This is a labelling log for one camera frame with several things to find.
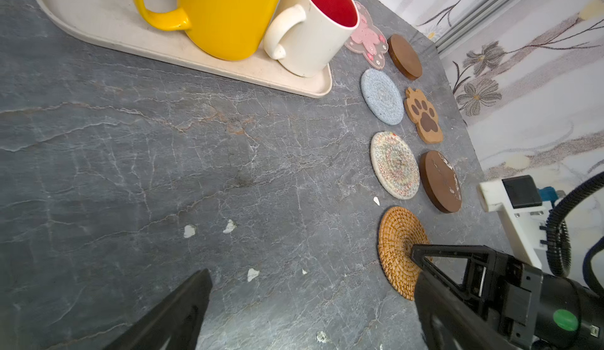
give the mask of green sticker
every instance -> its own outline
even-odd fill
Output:
[[[556,312],[554,312],[554,321],[562,329],[569,332],[574,332],[579,327],[577,316],[573,315],[566,309],[558,309]]]

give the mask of tray rim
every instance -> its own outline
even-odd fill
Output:
[[[296,89],[292,86],[276,84],[272,80],[250,78],[248,76],[242,76],[242,75],[235,74],[228,69],[224,69],[224,68],[220,68],[220,67],[210,68],[207,66],[202,66],[200,64],[188,62],[185,59],[177,58],[177,57],[171,56],[166,53],[152,51],[152,50],[149,50],[149,49],[146,49],[143,47],[133,47],[124,42],[121,42],[118,40],[111,40],[106,37],[94,36],[88,32],[78,29],[78,27],[76,27],[74,25],[71,25],[71,24],[65,22],[63,19],[61,19],[59,16],[57,16],[50,10],[50,8],[46,5],[44,0],[36,0],[36,2],[38,4],[38,6],[40,6],[41,10],[61,30],[63,30],[64,32],[66,32],[67,34],[69,34],[70,36],[72,36],[74,38],[77,38],[81,41],[84,41],[84,42],[87,42],[90,44],[94,44],[96,46],[101,46],[101,47],[105,47],[108,49],[113,49],[113,50],[129,53],[132,55],[138,55],[139,57],[144,57],[144,58],[148,58],[148,59],[155,59],[155,60],[162,61],[165,63],[174,64],[177,66],[206,72],[208,74],[214,74],[214,75],[230,78],[233,80],[244,81],[244,82],[248,82],[250,84],[255,84],[258,86],[267,87],[267,88],[271,88],[271,89],[277,89],[277,90],[281,90],[281,91],[288,92],[288,93],[294,93],[296,95],[301,95],[301,96],[305,96],[305,97],[321,98],[321,97],[327,95],[332,90],[332,87],[333,87],[333,76],[332,76],[332,71],[331,71],[331,67],[329,66],[329,64],[327,64],[327,66],[326,66],[327,74],[329,75],[328,86],[326,87],[326,89],[321,91],[320,93],[310,92],[307,90],[304,91],[304,90]],[[325,74],[325,73],[326,73],[325,68],[323,68],[323,70],[320,72],[320,74]]]

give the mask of tray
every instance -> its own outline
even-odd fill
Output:
[[[270,59],[262,46],[241,61],[211,57],[183,31],[164,32],[147,24],[132,0],[36,1],[59,28],[98,46],[307,97],[322,97],[332,88],[329,65],[314,77],[303,78]],[[176,8],[176,0],[145,0],[145,4],[155,12]]]

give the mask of light blue woven coaster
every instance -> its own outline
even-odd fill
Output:
[[[396,84],[382,71],[370,68],[361,76],[361,92],[369,109],[388,125],[403,120],[403,98]]]

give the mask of pink rabbit design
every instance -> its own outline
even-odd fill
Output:
[[[372,17],[366,8],[359,2],[355,2],[355,4],[359,10],[361,21],[359,22],[359,27],[346,41],[346,48],[363,54],[372,67],[381,70],[386,62],[383,54],[388,51],[388,43],[382,32],[373,24]]]

